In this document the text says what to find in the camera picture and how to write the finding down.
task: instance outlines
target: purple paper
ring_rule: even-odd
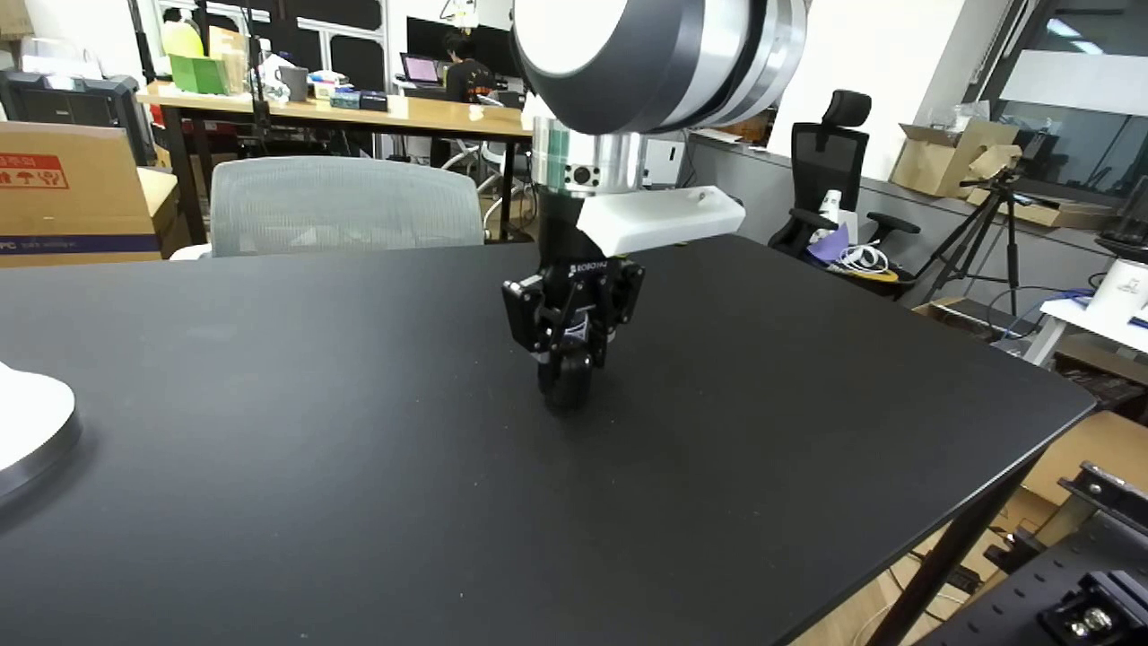
[[[816,242],[809,244],[809,254],[813,257],[824,262],[825,264],[832,264],[837,262],[837,258],[841,257],[841,251],[850,246],[850,227],[847,224],[841,224],[837,227],[837,231],[831,232],[829,235],[817,240]]]

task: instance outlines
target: gray mesh chair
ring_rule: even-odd
[[[267,157],[216,168],[210,249],[172,259],[482,242],[468,177],[369,158]]]

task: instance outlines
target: black tabletop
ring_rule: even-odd
[[[0,501],[0,643],[770,644],[1071,426],[1084,391],[738,238],[638,255],[556,419],[525,246],[0,271],[76,391]]]

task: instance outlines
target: laptop screen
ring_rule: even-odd
[[[406,78],[419,83],[439,83],[439,72],[430,59],[406,59]]]

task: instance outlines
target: table leg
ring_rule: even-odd
[[[510,239],[510,209],[514,190],[514,142],[506,141],[506,161],[503,163],[503,208],[498,216],[498,239]]]
[[[964,512],[953,520],[945,535],[941,536],[916,576],[905,586],[905,592],[897,599],[889,614],[869,638],[868,646],[899,646],[909,633],[913,625],[929,608],[948,579],[948,575],[972,547],[980,540],[985,529],[1004,507],[1016,492],[1025,476],[1037,465],[1044,452],[1029,458],[1029,461],[1017,467],[1011,474],[1002,477],[984,491]]]
[[[211,146],[208,143],[208,131],[202,118],[192,118],[192,140],[195,141],[195,154],[200,157],[200,170],[203,171],[203,190],[211,196]]]
[[[187,220],[187,231],[193,244],[208,241],[203,226],[203,211],[200,210],[200,197],[195,190],[195,176],[192,174],[192,159],[184,145],[183,114],[179,108],[163,107],[163,123],[168,129],[168,151],[171,154],[171,170],[179,182],[179,209]]]
[[[1064,336],[1068,326],[1068,322],[1060,318],[1049,317],[1045,327],[1040,329],[1040,334],[1037,335],[1037,341],[1032,342],[1029,352],[1024,353],[1024,360],[1034,366],[1044,366],[1048,361],[1048,357],[1056,350],[1056,344]]]

